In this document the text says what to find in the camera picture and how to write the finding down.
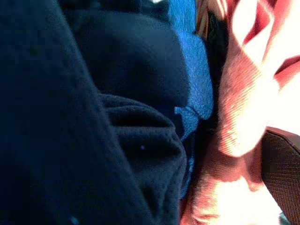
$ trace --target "clothing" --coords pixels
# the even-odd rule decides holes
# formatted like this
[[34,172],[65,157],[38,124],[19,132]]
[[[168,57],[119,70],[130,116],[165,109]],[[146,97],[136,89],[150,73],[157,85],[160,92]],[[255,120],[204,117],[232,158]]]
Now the clothing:
[[169,17],[176,30],[195,31],[196,8],[194,0],[169,0]]
[[[173,30],[165,21],[141,14],[94,9],[66,9],[64,13],[96,86],[103,93],[148,104],[175,124],[177,135],[189,146],[186,149],[189,166],[181,194],[185,196],[193,170],[195,144],[187,143],[194,140],[192,137],[186,139],[195,133],[200,121],[210,116],[213,107],[203,41],[184,31]],[[165,48],[171,48],[172,53],[162,51]]]

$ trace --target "red fabric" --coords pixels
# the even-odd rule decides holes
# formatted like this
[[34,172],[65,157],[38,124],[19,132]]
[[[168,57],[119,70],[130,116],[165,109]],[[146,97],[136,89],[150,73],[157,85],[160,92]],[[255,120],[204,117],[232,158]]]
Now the red fabric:
[[[300,1],[240,0],[234,8],[232,15],[227,11],[229,47],[217,135],[190,192],[182,225],[279,224],[280,209],[260,176],[259,142],[282,96],[298,105],[300,33],[294,23],[300,21]],[[297,124],[298,117],[290,123]]]

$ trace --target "navy blue fabric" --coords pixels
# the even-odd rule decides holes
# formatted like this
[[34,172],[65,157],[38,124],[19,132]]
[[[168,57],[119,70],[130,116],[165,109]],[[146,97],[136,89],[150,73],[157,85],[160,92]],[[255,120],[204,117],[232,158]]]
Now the navy blue fabric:
[[95,85],[150,106],[186,106],[189,81],[176,33],[141,14],[64,10]]
[[[118,14],[101,19],[109,25],[109,19],[115,16]],[[96,29],[94,39],[92,32],[82,36],[81,49],[89,43],[96,44],[97,38],[107,41],[94,46],[94,52],[89,49],[95,55],[115,49],[107,59],[94,58],[97,67],[92,70],[84,61],[88,52],[82,57],[56,1],[0,1],[0,224],[179,223],[186,158],[174,125],[149,106],[99,94],[88,71],[91,68],[94,75],[102,76],[109,75],[108,68],[122,68],[111,74],[131,84],[132,89],[139,82],[146,83],[144,80],[166,89],[158,81],[172,80],[164,76],[186,73],[184,67],[167,67],[171,63],[184,65],[176,35],[170,30],[158,31],[166,27],[139,18],[152,25],[148,30],[137,27],[139,45],[126,36],[118,39],[122,33],[114,27],[117,21],[134,20],[123,14],[111,21],[110,29],[115,28],[115,36],[109,36],[112,42],[103,38],[109,26],[103,27],[102,33]],[[91,28],[98,23],[104,25],[101,20],[94,23],[90,19],[83,21],[91,23]],[[166,35],[155,41],[154,34],[149,36],[151,29],[157,31],[156,35]],[[163,52],[151,48],[154,45]],[[122,51],[131,52],[124,55],[132,57],[127,66],[118,58]],[[121,67],[106,65],[114,57],[112,62],[121,60]],[[162,63],[156,61],[155,67],[151,61],[154,59]],[[147,65],[152,65],[147,69],[153,69],[156,80],[142,73]],[[171,82],[169,86],[173,87],[170,93],[174,91],[179,96],[172,103],[180,99],[179,105],[184,105],[188,90],[176,85]],[[167,97],[159,95],[157,88],[152,90],[157,91],[156,99],[172,99],[167,90],[160,92]]]

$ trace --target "blue fabric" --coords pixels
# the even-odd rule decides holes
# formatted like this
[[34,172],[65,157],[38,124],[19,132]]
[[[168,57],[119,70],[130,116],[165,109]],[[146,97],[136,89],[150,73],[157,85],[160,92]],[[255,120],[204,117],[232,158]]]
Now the blue fabric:
[[[187,106],[175,107],[175,114],[180,114],[182,118],[183,132],[179,133],[183,134],[180,138],[184,142],[196,131],[201,120],[206,120],[211,115],[213,109],[213,92],[204,42],[198,36],[188,34],[184,31],[177,30],[176,33],[186,63],[190,87]],[[181,192],[182,198],[188,190],[195,164],[194,148],[186,149],[186,152],[187,171]]]
[[188,33],[195,31],[195,0],[169,0],[169,17],[175,29]]

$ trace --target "black fabric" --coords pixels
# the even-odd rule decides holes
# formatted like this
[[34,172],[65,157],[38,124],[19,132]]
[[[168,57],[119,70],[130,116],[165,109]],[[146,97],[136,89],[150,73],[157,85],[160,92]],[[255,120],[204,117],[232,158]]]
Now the black fabric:
[[300,137],[269,128],[262,139],[262,179],[292,225],[300,224]]
[[170,26],[138,14],[64,12],[99,90],[151,106],[187,105],[188,75]]

